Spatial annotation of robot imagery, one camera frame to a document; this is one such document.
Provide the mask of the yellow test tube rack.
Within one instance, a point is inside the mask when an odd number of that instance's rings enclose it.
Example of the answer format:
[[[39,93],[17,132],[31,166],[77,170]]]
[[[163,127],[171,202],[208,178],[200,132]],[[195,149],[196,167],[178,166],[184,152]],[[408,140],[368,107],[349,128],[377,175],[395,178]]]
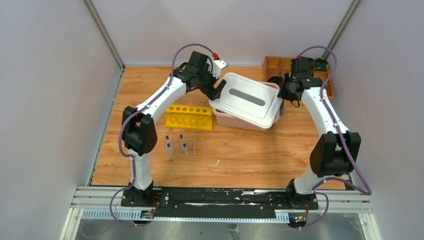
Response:
[[[212,131],[213,109],[205,106],[171,105],[166,112],[167,128]]]

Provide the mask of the white plastic box lid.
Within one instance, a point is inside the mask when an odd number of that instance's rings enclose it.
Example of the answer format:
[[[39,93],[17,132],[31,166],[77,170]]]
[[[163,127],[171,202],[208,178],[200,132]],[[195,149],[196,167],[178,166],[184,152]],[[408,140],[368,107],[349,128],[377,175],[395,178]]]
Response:
[[[252,80],[234,72],[226,73],[223,80],[226,83],[220,97],[209,101],[211,107],[260,129],[267,130],[274,124],[283,101],[278,97],[278,85]]]

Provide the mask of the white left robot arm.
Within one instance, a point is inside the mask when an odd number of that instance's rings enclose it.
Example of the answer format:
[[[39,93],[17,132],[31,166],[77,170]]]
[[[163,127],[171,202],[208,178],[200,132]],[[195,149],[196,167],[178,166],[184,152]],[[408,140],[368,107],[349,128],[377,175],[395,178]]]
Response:
[[[219,77],[228,66],[217,53],[208,56],[193,51],[187,62],[171,69],[163,86],[151,97],[137,107],[124,109],[118,145],[121,152],[127,149],[130,158],[131,180],[126,191],[140,206],[153,201],[150,153],[158,141],[156,122],[172,103],[192,90],[200,90],[209,100],[218,99],[227,83]]]

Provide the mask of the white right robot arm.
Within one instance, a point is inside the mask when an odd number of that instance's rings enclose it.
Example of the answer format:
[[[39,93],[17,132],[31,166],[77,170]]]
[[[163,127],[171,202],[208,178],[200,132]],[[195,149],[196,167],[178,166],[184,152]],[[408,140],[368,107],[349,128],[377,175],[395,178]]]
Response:
[[[292,209],[304,207],[325,181],[340,181],[342,176],[351,173],[362,141],[334,112],[325,83],[314,76],[314,66],[312,58],[293,58],[278,94],[284,100],[306,106],[319,136],[310,153],[308,169],[286,187],[285,201]]]

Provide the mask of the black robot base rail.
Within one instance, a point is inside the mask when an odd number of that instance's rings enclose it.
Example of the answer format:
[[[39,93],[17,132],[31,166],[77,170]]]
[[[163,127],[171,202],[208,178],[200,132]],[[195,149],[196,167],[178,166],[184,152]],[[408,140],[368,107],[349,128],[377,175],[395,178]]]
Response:
[[[315,194],[293,189],[154,187],[124,190],[122,207],[144,208],[155,220],[285,223],[304,227],[311,210],[318,209]]]

